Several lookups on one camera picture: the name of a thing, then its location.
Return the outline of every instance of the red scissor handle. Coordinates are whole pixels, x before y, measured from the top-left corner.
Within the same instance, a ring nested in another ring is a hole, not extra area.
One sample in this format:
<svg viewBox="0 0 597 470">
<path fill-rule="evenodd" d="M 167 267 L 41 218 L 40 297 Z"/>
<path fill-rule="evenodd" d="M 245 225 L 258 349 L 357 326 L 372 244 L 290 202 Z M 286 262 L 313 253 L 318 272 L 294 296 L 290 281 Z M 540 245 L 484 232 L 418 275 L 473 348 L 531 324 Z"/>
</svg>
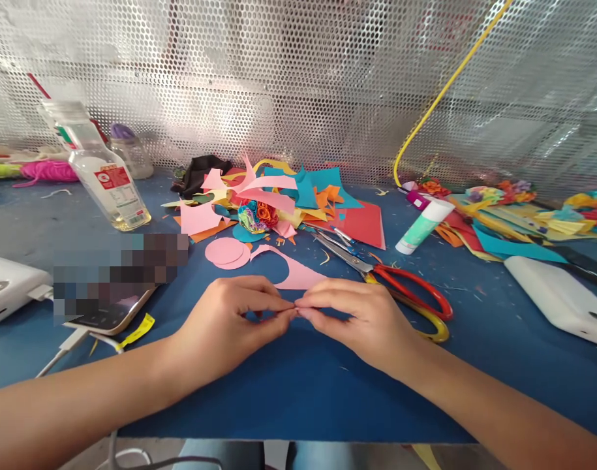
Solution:
<svg viewBox="0 0 597 470">
<path fill-rule="evenodd" d="M 438 318 L 442 319 L 443 321 L 449 321 L 453 319 L 453 307 L 450 305 L 446 297 L 442 295 L 442 293 L 437 290 L 432 284 L 429 284 L 421 277 L 416 276 L 408 271 L 403 271 L 400 269 L 392 268 L 391 266 L 385 266 L 384 264 L 377 264 L 374 268 L 374 273 L 382 276 L 388 283 L 394 286 L 401 294 L 409 297 L 411 300 L 416 302 L 417 304 L 423 306 L 425 309 L 428 309 L 432 314 L 436 315 Z M 440 304 L 442 311 L 438 311 L 427 305 L 422 299 L 416 296 L 413 292 L 407 289 L 404 285 L 400 284 L 398 280 L 391 274 L 399 275 L 401 277 L 406 277 L 411 281 L 415 282 L 419 286 L 423 287 L 426 291 L 429 292 L 433 296 L 435 300 Z"/>
</svg>

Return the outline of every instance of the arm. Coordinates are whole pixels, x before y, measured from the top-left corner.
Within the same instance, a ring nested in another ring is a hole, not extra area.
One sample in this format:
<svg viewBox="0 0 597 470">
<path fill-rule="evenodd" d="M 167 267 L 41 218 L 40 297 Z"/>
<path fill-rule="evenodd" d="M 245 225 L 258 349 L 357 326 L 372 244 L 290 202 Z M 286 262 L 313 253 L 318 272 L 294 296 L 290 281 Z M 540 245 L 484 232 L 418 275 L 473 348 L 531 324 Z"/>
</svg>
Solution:
<svg viewBox="0 0 597 470">
<path fill-rule="evenodd" d="M 280 311 L 251 323 L 248 311 Z M 219 279 L 174 335 L 0 390 L 0 469 L 54 469 L 101 437 L 226 375 L 296 314 L 257 276 Z"/>
<path fill-rule="evenodd" d="M 515 470 L 597 469 L 597 437 L 420 337 L 383 286 L 328 279 L 296 301 L 314 328 L 448 413 Z M 346 322 L 317 310 L 353 315 Z"/>
</svg>

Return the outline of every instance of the scissors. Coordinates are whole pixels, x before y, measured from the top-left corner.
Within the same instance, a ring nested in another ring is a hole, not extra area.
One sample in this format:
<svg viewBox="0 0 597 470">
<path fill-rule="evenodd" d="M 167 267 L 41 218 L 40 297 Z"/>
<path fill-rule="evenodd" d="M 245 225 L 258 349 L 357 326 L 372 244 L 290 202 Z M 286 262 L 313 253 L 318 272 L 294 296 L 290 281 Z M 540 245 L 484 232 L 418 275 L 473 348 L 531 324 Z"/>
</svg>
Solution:
<svg viewBox="0 0 597 470">
<path fill-rule="evenodd" d="M 435 289 L 434 286 L 426 282 L 424 279 L 400 269 L 392 268 L 391 266 L 385 266 L 384 264 L 369 264 L 362 261 L 358 257 L 350 254 L 342 245 L 338 243 L 332 243 L 328 237 L 323 237 L 321 233 L 312 233 L 313 237 L 324 245 L 329 251 L 339 258 L 342 258 L 349 266 L 353 267 L 356 271 L 361 274 L 363 280 L 368 284 L 381 284 L 376 280 L 375 274 L 382 276 L 390 285 L 394 287 L 387 287 L 388 292 L 395 300 L 398 300 L 402 304 L 417 311 L 420 315 L 425 317 L 433 326 L 437 329 L 435 334 L 426 334 L 418 332 L 421 336 L 431 340 L 433 343 L 443 343 L 449 337 L 448 328 L 444 324 L 443 320 L 450 320 L 453 317 L 453 308 L 442 295 L 442 293 Z M 410 292 L 405 286 L 400 284 L 392 275 L 400 275 L 411 279 L 416 284 L 422 286 L 425 290 L 437 300 L 442 308 L 442 311 L 437 311 L 431 306 L 427 305 L 423 300 L 418 298 L 414 293 Z"/>
</svg>

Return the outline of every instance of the pink yarn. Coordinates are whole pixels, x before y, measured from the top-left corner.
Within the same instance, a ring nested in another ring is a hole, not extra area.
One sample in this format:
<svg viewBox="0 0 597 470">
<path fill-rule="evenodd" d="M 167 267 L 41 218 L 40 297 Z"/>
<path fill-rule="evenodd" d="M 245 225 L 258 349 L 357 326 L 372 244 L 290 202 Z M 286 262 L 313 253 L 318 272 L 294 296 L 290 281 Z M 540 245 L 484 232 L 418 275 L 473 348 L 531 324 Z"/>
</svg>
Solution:
<svg viewBox="0 0 597 470">
<path fill-rule="evenodd" d="M 16 184 L 13 185 L 13 187 L 33 186 L 40 180 L 60 181 L 61 183 L 71 183 L 73 181 L 78 181 L 78 176 L 76 176 L 76 173 L 70 164 L 61 160 L 30 162 L 23 165 L 20 171 L 22 172 L 22 176 L 25 178 L 32 178 L 33 181 Z"/>
</svg>

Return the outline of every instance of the red label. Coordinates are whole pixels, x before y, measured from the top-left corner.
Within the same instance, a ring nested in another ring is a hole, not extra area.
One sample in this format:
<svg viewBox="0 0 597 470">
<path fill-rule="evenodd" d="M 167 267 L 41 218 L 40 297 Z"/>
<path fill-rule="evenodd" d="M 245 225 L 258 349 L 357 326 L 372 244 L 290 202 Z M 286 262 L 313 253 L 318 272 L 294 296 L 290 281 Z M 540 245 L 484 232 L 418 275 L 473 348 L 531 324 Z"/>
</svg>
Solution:
<svg viewBox="0 0 597 470">
<path fill-rule="evenodd" d="M 96 175 L 96 178 L 98 178 L 100 184 L 105 189 L 113 189 L 130 184 L 129 175 L 127 175 L 124 166 L 95 172 L 94 175 Z"/>
</svg>

